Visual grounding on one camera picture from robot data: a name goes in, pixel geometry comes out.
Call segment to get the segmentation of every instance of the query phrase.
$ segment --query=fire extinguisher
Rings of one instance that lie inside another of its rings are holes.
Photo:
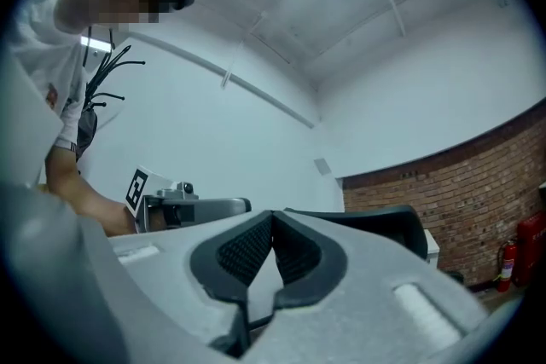
[[[510,287],[510,277],[512,276],[512,270],[514,269],[516,251],[515,241],[509,240],[504,246],[501,273],[498,275],[499,281],[497,284],[497,290],[499,292],[505,292]]]

